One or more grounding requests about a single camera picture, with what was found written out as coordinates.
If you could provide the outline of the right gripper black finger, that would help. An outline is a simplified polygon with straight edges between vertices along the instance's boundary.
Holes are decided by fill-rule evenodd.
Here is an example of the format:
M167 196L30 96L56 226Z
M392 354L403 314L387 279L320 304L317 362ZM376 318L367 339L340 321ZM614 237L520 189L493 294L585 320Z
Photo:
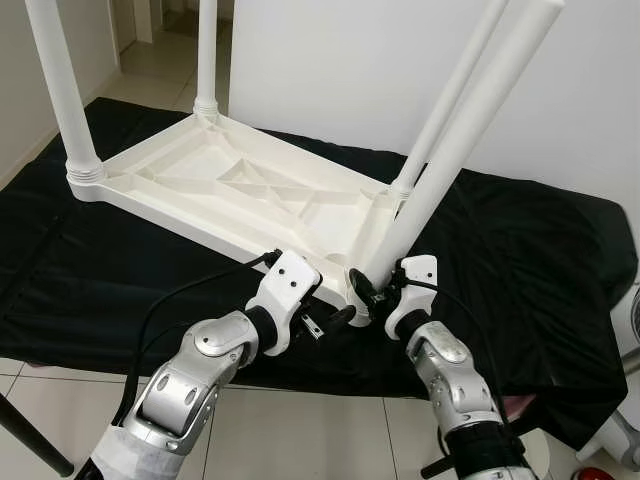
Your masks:
M369 311L379 311L385 306L387 297L383 291L372 284L371 280L362 271L352 268L349 270L349 285L358 301Z

